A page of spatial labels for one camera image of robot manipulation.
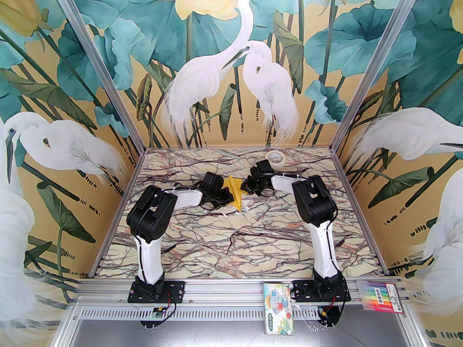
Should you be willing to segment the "yellow paper sheet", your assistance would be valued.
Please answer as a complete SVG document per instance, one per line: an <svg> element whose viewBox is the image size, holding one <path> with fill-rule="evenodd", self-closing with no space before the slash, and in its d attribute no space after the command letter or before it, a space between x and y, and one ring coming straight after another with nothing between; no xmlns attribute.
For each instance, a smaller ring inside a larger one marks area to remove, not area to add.
<svg viewBox="0 0 463 347"><path fill-rule="evenodd" d="M242 185L243 180L241 178L235 178L229 175L227 178L224 179L223 188L228 187L229 192L233 196L233 202L227 203L225 206L233 205L238 212L241 212L241 204L242 204Z"/></svg>

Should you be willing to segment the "white masking tape roll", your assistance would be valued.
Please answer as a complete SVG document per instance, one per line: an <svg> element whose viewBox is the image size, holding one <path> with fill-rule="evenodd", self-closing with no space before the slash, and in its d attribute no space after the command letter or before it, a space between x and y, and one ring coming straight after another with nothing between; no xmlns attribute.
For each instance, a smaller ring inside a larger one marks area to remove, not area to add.
<svg viewBox="0 0 463 347"><path fill-rule="evenodd" d="M271 149L266 155L265 159L271 164L273 169L281 169L286 165L286 156L283 152Z"/></svg>

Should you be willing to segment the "perforated metal strip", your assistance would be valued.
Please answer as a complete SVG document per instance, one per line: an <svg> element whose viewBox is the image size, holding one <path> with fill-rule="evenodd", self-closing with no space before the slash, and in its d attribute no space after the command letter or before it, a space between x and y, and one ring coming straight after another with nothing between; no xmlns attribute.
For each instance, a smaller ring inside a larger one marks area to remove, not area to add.
<svg viewBox="0 0 463 347"><path fill-rule="evenodd" d="M118 307L109 306L83 306L81 311L74 313L74 320L99 320L99 321L146 321L159 322L169 314L173 321L264 321L263 306L170 306L162 319L152 318L154 306L126 305Z"/></svg>

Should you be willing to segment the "cartoon elephant tissue pack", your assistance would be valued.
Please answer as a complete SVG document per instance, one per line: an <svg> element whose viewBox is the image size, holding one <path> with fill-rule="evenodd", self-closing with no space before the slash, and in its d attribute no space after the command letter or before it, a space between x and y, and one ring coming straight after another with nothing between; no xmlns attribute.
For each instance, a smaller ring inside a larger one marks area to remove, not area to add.
<svg viewBox="0 0 463 347"><path fill-rule="evenodd" d="M263 283L262 291L265 334L294 335L289 284Z"/></svg>

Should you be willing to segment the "coloured marker pen pack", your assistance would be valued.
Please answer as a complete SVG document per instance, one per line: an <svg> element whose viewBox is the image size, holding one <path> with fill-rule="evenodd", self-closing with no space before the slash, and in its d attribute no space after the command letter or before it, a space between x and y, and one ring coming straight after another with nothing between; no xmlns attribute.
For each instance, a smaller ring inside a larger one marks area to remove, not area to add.
<svg viewBox="0 0 463 347"><path fill-rule="evenodd" d="M391 282L357 280L362 308L368 311L404 314L398 288Z"/></svg>

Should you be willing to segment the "aluminium side frame rail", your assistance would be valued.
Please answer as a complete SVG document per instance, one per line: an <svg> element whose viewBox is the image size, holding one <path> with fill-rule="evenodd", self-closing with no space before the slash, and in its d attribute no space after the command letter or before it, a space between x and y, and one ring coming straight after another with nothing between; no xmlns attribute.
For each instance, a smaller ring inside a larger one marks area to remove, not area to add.
<svg viewBox="0 0 463 347"><path fill-rule="evenodd" d="M94 260L94 263L88 273L87 278L88 279L93 279L95 276L97 276L99 268L101 263L105 260L106 255L109 251L109 248L111 246L112 240L114 238L114 235L117 231L117 228L119 226L120 220L122 218L122 215L124 213L124 210L126 208L127 202L131 196L133 187L136 183L137 177L139 175L139 172L141 170L141 167L144 163L146 157L146 152L142 152L141 156L139 157L139 160L137 161L135 168L132 172L132 175L129 178L128 184L126 186L126 189L124 191L124 194L121 198L121 201L118 205L118 208L116 210L116 213L114 215L114 218L111 221L111 224L109 226L109 229L106 233L106 236L102 242L102 245L100 246L100 249L97 253L96 259Z"/></svg>
<svg viewBox="0 0 463 347"><path fill-rule="evenodd" d="M352 205L352 208L353 208L353 211L357 217L357 220L362 228L362 231L363 231L363 234L365 236L365 239L366 239L366 242L367 244L369 245L369 248L374 252L376 258L378 259L379 261L379 266L381 268L381 271L382 273L385 275L385 276L389 276L390 273L389 273L389 270L387 269L387 264L385 262L385 260L383 259L383 256L380 252L380 248L374 238L374 235L369 227L369 224L365 218L365 215L362 211L362 208L360 206L360 203L358 202L357 200L357 197L355 196L354 194L354 191L349 183L349 180L346 176L346 173L344 172L344 169L342 167L342 164L337 156L337 154L330 150L329 149L329 152L330 152L330 156L331 156L331 160L333 161L333 164L334 164L334 167L335 169L337 170L337 173L339 175L339 178L340 178L340 181L346 191L346 194L349 198L349 201Z"/></svg>

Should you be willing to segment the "aluminium front frame rail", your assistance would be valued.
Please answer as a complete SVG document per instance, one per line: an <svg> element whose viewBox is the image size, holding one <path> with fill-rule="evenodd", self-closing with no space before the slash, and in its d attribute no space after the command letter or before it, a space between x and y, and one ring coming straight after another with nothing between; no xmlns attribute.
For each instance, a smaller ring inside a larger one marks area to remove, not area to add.
<svg viewBox="0 0 463 347"><path fill-rule="evenodd" d="M402 280L393 276L361 276L347 277L351 304L360 303L358 281L372 281L395 284L401 302L410 303L409 293ZM83 279L78 281L75 292L71 296L71 304L81 302L102 302L110 304L125 304L128 299L133 279ZM261 305L262 286L264 283L282 283L293 285L292 278L262 278L262 279L185 279L183 305Z"/></svg>

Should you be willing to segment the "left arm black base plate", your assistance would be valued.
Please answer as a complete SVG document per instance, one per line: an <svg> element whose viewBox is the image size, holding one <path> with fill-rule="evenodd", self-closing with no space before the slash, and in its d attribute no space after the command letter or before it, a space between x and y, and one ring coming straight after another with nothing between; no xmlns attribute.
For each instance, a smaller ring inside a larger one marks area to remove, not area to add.
<svg viewBox="0 0 463 347"><path fill-rule="evenodd" d="M156 284L146 284L139 278L132 283L128 294L129 304L160 304L183 302L185 282L164 280Z"/></svg>

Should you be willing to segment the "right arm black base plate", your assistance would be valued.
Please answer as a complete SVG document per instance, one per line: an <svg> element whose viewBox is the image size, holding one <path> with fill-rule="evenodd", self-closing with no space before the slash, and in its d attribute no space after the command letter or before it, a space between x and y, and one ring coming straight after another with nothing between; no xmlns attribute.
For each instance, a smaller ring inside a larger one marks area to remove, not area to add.
<svg viewBox="0 0 463 347"><path fill-rule="evenodd" d="M295 280L291 297L298 303L350 302L348 284L341 279L338 284L326 284L319 280Z"/></svg>

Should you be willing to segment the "aluminium frame post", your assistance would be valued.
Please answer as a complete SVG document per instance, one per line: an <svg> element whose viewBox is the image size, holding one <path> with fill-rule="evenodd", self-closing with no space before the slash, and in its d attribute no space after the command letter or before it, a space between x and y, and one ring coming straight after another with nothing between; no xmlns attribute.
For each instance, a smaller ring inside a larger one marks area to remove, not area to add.
<svg viewBox="0 0 463 347"><path fill-rule="evenodd" d="M78 7L74 0L58 0L60 7L62 8L64 14L66 15L70 25L72 26L76 36L78 37L88 59L95 70L106 94L108 95L111 102L114 104L114 107L119 114L123 124L126 126L126 129L129 132L132 140L134 141L134 146L137 151L142 155L145 152L145 144L142 140L142 137L135 126L131 116L126 109L126 106L117 90L114 81L112 80L110 73L97 50L94 40L91 38L90 32L87 29L86 24L78 10Z"/></svg>
<svg viewBox="0 0 463 347"><path fill-rule="evenodd" d="M339 146L348 132L349 126L354 121L357 111L360 109L362 101L366 96L369 89L372 87L373 82L379 76L380 70L382 69L385 60L387 59L392 46L394 45L397 37L400 34L401 29L408 15L410 14L412 7L416 0L398 0L397 5L392 12L392 15L385 27L384 33L382 34L377 47L366 67L366 71L363 74L360 83L352 97L352 101L343 119L338 126L333 139L329 145L331 154L337 152Z"/></svg>

